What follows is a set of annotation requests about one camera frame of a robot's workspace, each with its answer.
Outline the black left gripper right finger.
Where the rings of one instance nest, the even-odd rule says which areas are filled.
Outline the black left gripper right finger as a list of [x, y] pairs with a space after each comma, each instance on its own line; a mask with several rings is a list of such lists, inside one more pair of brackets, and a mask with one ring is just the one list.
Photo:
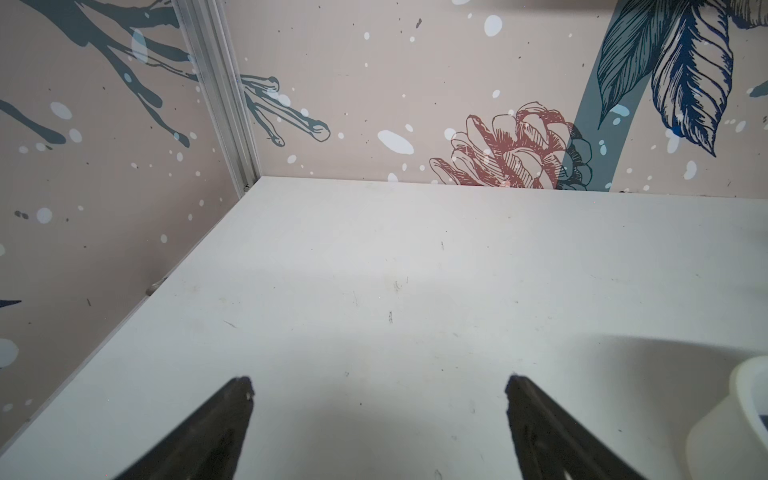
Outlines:
[[513, 375], [507, 418], [524, 479], [640, 479], [535, 382]]

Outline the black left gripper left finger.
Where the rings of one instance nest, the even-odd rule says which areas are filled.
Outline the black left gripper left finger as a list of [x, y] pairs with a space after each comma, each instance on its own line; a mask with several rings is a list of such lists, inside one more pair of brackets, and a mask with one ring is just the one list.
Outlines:
[[117, 478], [232, 479], [253, 408], [251, 379], [231, 379]]

